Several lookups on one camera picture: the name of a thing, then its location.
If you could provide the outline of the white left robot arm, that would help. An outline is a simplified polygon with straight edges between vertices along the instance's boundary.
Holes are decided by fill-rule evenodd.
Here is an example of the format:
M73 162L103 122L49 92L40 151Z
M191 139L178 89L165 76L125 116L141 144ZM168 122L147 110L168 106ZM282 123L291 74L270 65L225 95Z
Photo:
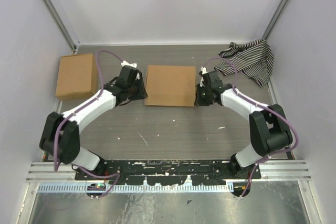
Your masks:
M119 75L90 99L62 114L50 113L39 147L54 158L54 169L60 163L82 168L93 180L104 177L107 167L102 157L80 144L80 133L105 112L131 101L147 98L141 71L136 63L123 61Z

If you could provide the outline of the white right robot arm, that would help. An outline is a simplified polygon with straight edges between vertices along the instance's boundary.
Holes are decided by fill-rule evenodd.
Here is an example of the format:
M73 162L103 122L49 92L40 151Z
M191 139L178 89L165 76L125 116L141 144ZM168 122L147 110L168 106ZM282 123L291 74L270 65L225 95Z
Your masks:
M243 179L257 161L284 149L293 137L282 107L267 105L242 94L232 84L223 84L218 72L201 67L200 83L196 86L195 104L209 106L217 103L242 116L249 123L250 143L233 154L229 161L232 175Z

